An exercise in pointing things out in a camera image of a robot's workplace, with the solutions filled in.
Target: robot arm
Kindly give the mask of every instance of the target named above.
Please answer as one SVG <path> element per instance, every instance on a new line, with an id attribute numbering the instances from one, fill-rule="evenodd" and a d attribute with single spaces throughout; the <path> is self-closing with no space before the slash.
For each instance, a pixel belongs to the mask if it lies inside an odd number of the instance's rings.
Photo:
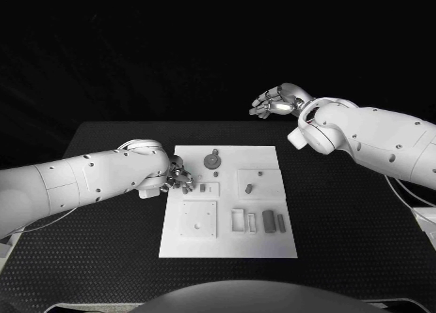
<path id="1" fill-rule="evenodd" d="M 345 99 L 313 98 L 290 83 L 260 96 L 251 114 L 267 118 L 280 110 L 299 116 L 288 135 L 296 148 L 309 144 L 326 155 L 345 150 L 358 164 L 436 190 L 436 125 Z"/>
<path id="2" fill-rule="evenodd" d="M 0 239 L 32 222 L 137 189 L 141 198 L 170 187 L 193 190 L 179 156 L 162 144 L 139 140 L 104 151 L 0 171 Z"/>

